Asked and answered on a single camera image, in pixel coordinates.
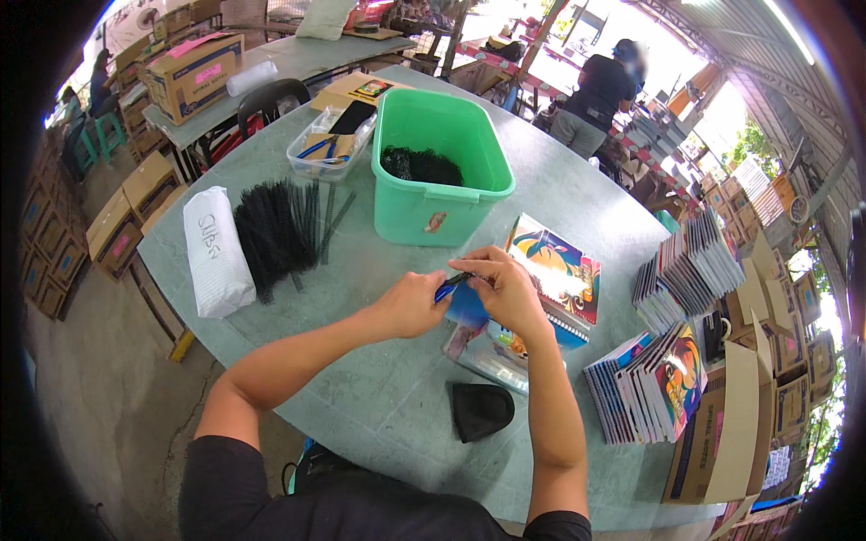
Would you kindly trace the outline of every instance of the gray table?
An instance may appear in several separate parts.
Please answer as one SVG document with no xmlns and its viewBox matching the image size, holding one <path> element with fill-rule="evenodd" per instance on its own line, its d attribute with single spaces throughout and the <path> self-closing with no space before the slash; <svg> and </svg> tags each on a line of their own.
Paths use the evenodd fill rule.
<svg viewBox="0 0 866 541">
<path fill-rule="evenodd" d="M 593 528 L 662 527 L 721 514 L 724 506 L 659 505 L 673 445 L 606 446 L 581 372 L 643 330 L 630 304 L 631 291 L 639 265 L 667 236 L 664 228 L 607 177 L 526 121 L 406 68 L 379 73 L 413 87 L 462 96 L 487 109 L 514 170 L 514 194 L 496 205 L 461 248 L 394 246 L 373 229 L 374 177 L 365 157 L 337 189 L 337 208 L 350 189 L 358 192 L 358 199 L 333 238 L 330 264 L 303 275 L 304 293 L 297 293 L 287 280 L 275 289 L 273 305 L 256 302 L 226 319 L 196 315 L 183 204 L 176 204 L 141 242 L 139 252 L 180 317 L 229 367 L 260 345 L 344 318 L 375 300 L 408 270 L 446 268 L 448 259 L 471 248 L 502 244 L 516 216 L 527 212 L 602 263 L 598 326 L 590 343 L 565 359 L 586 427 Z M 228 188 L 232 205 L 237 205 L 242 189 L 290 175 L 286 147 L 315 115 L 304 106 L 258 132 L 194 183 L 181 201 L 220 185 Z M 514 420 L 501 432 L 477 443 L 460 443 L 446 386 L 485 380 L 442 354 L 451 329 L 442 323 L 421 338 L 354 351 L 322 371 L 276 412 L 362 466 L 426 490 L 465 494 L 481 501 L 496 517 L 525 521 L 532 478 L 527 400 L 514 396 Z"/>
<path fill-rule="evenodd" d="M 317 75 L 328 74 L 337 68 L 351 66 L 359 61 L 375 56 L 397 53 L 416 47 L 417 43 L 404 37 L 387 40 L 343 35 L 336 42 L 291 35 L 253 48 L 244 53 L 244 66 L 251 68 L 264 61 L 272 61 L 279 73 L 279 79 L 307 81 Z M 243 95 L 226 95 L 213 105 L 205 108 L 196 116 L 175 126 L 155 105 L 144 110 L 145 119 L 157 127 L 171 143 L 182 152 L 194 145 L 207 132 L 237 113 Z M 198 178 L 197 171 L 190 171 L 192 178 Z"/>
</svg>

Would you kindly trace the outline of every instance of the pillow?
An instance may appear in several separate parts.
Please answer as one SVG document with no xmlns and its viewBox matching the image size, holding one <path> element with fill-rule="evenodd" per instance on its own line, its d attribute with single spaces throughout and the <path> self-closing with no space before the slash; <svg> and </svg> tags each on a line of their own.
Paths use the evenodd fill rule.
<svg viewBox="0 0 866 541">
<path fill-rule="evenodd" d="M 336 42 L 355 4 L 355 0 L 313 0 L 295 35 Z"/>
</svg>

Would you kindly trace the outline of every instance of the colorful notebook cover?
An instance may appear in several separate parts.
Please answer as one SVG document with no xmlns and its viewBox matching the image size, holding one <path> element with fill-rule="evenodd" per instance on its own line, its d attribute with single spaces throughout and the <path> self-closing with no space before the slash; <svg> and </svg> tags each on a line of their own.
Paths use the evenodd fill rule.
<svg viewBox="0 0 866 541">
<path fill-rule="evenodd" d="M 689 417 L 698 407 L 707 385 L 707 372 L 701 363 L 698 344 L 691 328 L 684 325 L 680 336 L 655 369 L 656 382 L 678 440 Z"/>
<path fill-rule="evenodd" d="M 546 311 L 586 326 L 598 320 L 601 264 L 523 214 L 506 251 L 533 276 Z"/>
</svg>

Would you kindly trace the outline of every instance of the metal roof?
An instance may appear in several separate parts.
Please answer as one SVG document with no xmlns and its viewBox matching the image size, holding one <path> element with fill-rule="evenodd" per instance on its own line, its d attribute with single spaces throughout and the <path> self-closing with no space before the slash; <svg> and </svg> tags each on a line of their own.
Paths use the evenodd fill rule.
<svg viewBox="0 0 866 541">
<path fill-rule="evenodd" d="M 763 2 L 639 0 L 635 5 L 666 23 L 696 52 L 727 69 L 728 80 L 785 165 L 805 136 L 805 160 L 823 182 L 845 145 L 838 116 L 842 108 L 818 67 L 809 65 Z M 802 171 L 792 176 L 792 185 L 807 199 L 813 195 Z M 850 160 L 815 214 L 837 261 L 844 261 L 847 255 L 849 212 L 862 198 L 856 166 Z"/>
</svg>

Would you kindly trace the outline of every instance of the gray pants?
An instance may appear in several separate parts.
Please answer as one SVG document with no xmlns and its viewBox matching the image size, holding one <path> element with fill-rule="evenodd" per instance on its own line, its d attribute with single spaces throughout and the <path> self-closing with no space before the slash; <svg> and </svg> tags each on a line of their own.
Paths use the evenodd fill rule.
<svg viewBox="0 0 866 541">
<path fill-rule="evenodd" d="M 550 127 L 550 136 L 583 159 L 589 159 L 607 138 L 607 133 L 578 115 L 559 109 Z"/>
</svg>

